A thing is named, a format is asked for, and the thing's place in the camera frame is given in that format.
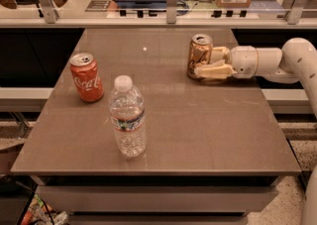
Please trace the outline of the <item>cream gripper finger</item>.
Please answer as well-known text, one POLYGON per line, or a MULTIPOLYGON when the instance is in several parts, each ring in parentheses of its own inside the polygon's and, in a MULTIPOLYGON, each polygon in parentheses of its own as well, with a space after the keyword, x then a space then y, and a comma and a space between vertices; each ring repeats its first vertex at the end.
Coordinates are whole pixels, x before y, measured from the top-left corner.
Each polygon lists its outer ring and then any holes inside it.
POLYGON ((216 62, 223 59, 225 62, 228 62, 230 59, 230 50, 227 47, 215 47, 212 50, 211 62, 216 62))
POLYGON ((233 76, 236 71, 230 64, 227 64, 223 59, 220 59, 211 64, 204 64, 196 67, 194 73, 197 77, 202 78, 226 79, 233 76))

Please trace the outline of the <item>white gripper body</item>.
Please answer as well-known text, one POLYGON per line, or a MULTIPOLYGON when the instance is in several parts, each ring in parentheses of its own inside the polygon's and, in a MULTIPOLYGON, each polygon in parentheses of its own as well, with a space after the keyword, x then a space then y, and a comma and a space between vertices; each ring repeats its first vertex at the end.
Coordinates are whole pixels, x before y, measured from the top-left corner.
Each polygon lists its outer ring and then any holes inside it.
POLYGON ((259 56, 255 48, 251 46, 238 46, 231 49, 233 76, 238 79, 253 77, 258 69, 259 56))

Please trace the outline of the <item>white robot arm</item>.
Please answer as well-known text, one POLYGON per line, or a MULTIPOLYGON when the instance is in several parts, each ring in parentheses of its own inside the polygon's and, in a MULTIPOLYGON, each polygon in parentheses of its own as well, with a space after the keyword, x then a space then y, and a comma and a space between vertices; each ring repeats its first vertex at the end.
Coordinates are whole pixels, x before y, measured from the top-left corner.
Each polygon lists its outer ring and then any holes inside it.
POLYGON ((261 76, 277 83, 299 81, 317 117, 317 51, 307 40, 293 38, 282 49, 237 46, 215 48, 206 64, 199 63, 193 70, 195 77, 249 79, 261 76))

